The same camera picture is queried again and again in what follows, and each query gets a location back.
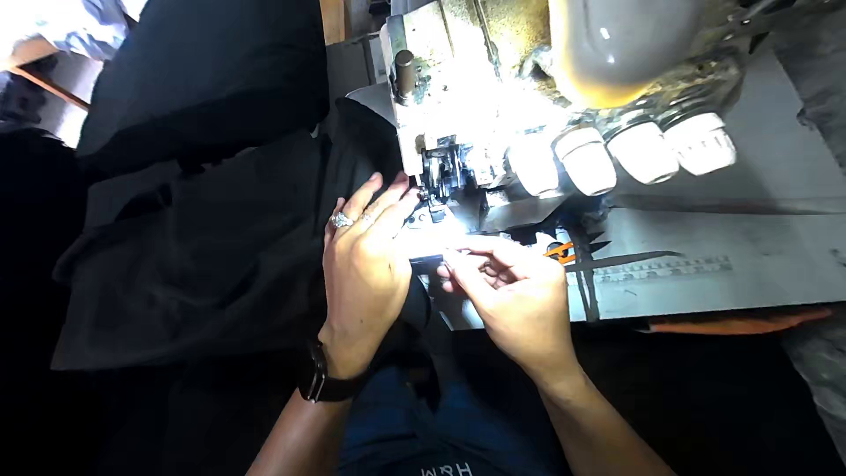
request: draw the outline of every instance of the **silver ring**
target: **silver ring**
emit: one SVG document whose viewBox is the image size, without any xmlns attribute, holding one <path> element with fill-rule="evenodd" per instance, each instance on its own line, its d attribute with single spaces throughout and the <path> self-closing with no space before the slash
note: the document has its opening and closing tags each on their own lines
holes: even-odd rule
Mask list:
<svg viewBox="0 0 846 476">
<path fill-rule="evenodd" d="M 343 228 L 344 226 L 352 226 L 353 223 L 355 223 L 347 215 L 344 215 L 343 212 L 335 213 L 329 219 L 329 222 L 332 223 L 332 226 L 335 227 L 335 230 L 337 230 L 338 228 Z"/>
</svg>

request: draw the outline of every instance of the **person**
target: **person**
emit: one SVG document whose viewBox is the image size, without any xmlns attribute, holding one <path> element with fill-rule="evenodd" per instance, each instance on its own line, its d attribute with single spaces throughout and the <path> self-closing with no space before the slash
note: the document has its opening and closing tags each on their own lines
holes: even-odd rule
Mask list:
<svg viewBox="0 0 846 476">
<path fill-rule="evenodd" d="M 353 223 L 336 228 L 330 220 L 325 229 L 328 309 L 318 338 L 329 376 L 335 379 L 352 379 L 367 372 L 409 289 L 411 266 L 393 238 L 418 204 L 417 190 L 409 188 L 409 178 L 400 173 L 371 203 L 381 186 L 382 177 L 376 173 L 348 201 L 339 198 L 332 216 L 341 212 Z M 491 340 L 535 383 L 572 474 L 673 474 L 579 365 L 569 335 L 563 267 L 499 237 L 466 236 L 453 248 L 444 252 L 445 264 L 437 270 L 445 279 L 443 289 L 466 293 Z M 312 402 L 294 392 L 248 476 L 334 473 L 339 457 L 345 458 L 342 442 L 346 444 L 343 435 L 348 419 L 362 426 L 391 423 L 390 419 L 362 422 L 354 418 L 350 413 L 356 413 L 356 404 L 352 399 Z M 472 413 L 472 409 L 466 407 L 464 412 Z M 404 424 L 402 418 L 393 421 Z M 394 443 L 390 451 L 367 456 L 380 461 L 375 465 L 352 465 L 346 457 L 340 473 L 533 473 L 526 467 L 508 468 L 486 461 L 474 454 L 472 448 L 478 446 L 473 441 L 454 445 L 447 452 L 427 451 L 425 442 L 410 438 Z M 397 446 L 409 451 L 401 452 L 399 461 L 387 462 L 384 453 L 396 454 Z"/>
</svg>

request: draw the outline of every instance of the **finger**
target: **finger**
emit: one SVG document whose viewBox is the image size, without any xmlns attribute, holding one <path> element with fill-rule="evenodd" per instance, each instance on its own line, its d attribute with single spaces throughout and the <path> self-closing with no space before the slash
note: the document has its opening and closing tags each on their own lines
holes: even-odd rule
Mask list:
<svg viewBox="0 0 846 476">
<path fill-rule="evenodd" d="M 502 282 L 500 279 L 494 276 L 486 276 L 484 274 L 482 275 L 482 279 L 484 279 L 487 284 L 491 285 L 493 289 L 498 289 L 502 286 L 510 284 Z M 464 290 L 461 288 L 461 285 L 459 285 L 459 283 L 453 278 L 448 278 L 444 280 L 441 283 L 441 288 L 443 288 L 443 290 L 446 292 L 467 297 L 467 293 L 464 292 Z"/>
<path fill-rule="evenodd" d="M 492 268 L 497 271 L 508 269 L 517 280 L 524 280 L 533 274 L 538 274 L 538 263 L 542 259 L 551 261 L 519 243 L 499 236 L 467 235 L 462 237 L 456 245 L 456 249 L 459 250 L 490 254 L 498 264 L 502 265 L 501 268 L 497 266 Z"/>
<path fill-rule="evenodd" d="M 387 190 L 385 190 L 379 198 L 371 203 L 370 206 L 365 208 L 365 211 L 361 214 L 359 219 L 355 220 L 355 223 L 352 227 L 350 227 L 349 231 L 353 233 L 353 235 L 361 235 L 364 233 L 365 230 L 373 225 L 385 209 L 399 202 L 399 199 L 402 198 L 408 188 L 409 176 L 406 175 L 405 172 L 400 172 L 397 174 L 397 177 L 393 180 L 393 183 L 387 188 Z"/>
<path fill-rule="evenodd" d="M 396 236 L 403 228 L 405 219 L 414 212 L 420 203 L 418 194 L 419 191 L 416 188 L 410 188 L 399 202 L 394 203 L 379 215 L 379 218 L 365 232 L 365 238 L 369 236 L 393 238 Z"/>
<path fill-rule="evenodd" d="M 398 173 L 397 177 L 393 179 L 391 186 L 389 186 L 387 190 L 379 196 L 379 198 L 367 207 L 365 213 L 374 221 L 378 219 L 379 215 L 387 210 L 388 207 L 392 206 L 396 202 L 399 202 L 399 199 L 403 197 L 405 191 L 409 189 L 409 182 L 409 176 L 406 175 L 405 172 Z"/>
<path fill-rule="evenodd" d="M 335 208 L 332 210 L 332 215 L 329 216 L 329 220 L 326 222 L 326 226 L 323 227 L 323 249 L 326 250 L 326 247 L 329 246 L 329 242 L 332 241 L 332 237 L 335 236 L 335 227 L 332 225 L 331 220 L 335 213 L 341 211 L 341 207 L 343 207 L 343 203 L 345 200 L 341 197 L 335 201 Z"/>
<path fill-rule="evenodd" d="M 373 194 L 380 188 L 382 188 L 382 174 L 374 172 L 343 206 L 343 214 L 353 221 L 359 219 L 367 204 L 373 199 Z"/>
<path fill-rule="evenodd" d="M 484 271 L 487 272 L 487 270 L 490 268 L 490 267 L 487 266 L 487 264 L 488 264 L 488 262 L 490 262 L 491 259 L 489 257 L 485 256 L 485 255 L 472 255 L 471 254 L 471 255 L 465 255 L 465 257 L 468 259 L 468 261 L 470 261 L 471 263 L 476 265 L 476 267 L 480 270 L 484 270 Z M 442 278 L 448 278 L 450 276 L 449 269 L 447 269 L 447 266 L 445 264 L 438 266 L 437 269 L 435 270 L 435 272 L 437 273 L 438 276 L 440 276 Z M 497 274 L 497 271 L 492 271 L 492 272 L 494 274 L 491 274 L 491 276 L 495 276 Z"/>
<path fill-rule="evenodd" d="M 447 251 L 444 252 L 443 258 L 452 272 L 452 279 L 467 293 L 476 309 L 481 310 L 496 299 L 497 292 L 467 257 Z"/>
</svg>

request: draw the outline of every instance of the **black cloth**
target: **black cloth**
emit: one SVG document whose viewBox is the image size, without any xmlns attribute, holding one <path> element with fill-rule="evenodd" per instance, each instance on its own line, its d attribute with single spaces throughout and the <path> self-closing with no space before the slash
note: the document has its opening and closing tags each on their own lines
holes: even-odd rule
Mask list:
<svg viewBox="0 0 846 476">
<path fill-rule="evenodd" d="M 327 112 L 317 0 L 150 0 L 97 78 L 77 156 L 89 180 L 212 162 Z"/>
<path fill-rule="evenodd" d="M 72 294 L 52 367 L 280 349 L 314 334 L 336 198 L 374 170 L 390 177 L 401 167 L 385 119 L 349 99 L 337 106 L 331 151 L 325 138 L 291 133 L 183 174 L 136 197 L 115 223 L 85 230 L 55 269 Z"/>
</svg>

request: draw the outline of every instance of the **black watch strap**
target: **black watch strap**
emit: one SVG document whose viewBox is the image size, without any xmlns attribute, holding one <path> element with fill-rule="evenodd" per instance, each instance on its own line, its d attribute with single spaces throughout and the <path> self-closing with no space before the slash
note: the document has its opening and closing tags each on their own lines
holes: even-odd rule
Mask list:
<svg viewBox="0 0 846 476">
<path fill-rule="evenodd" d="M 370 369 L 352 379 L 333 379 L 328 375 L 323 343 L 309 340 L 298 364 L 299 394 L 309 401 L 344 401 L 356 396 L 370 377 Z"/>
</svg>

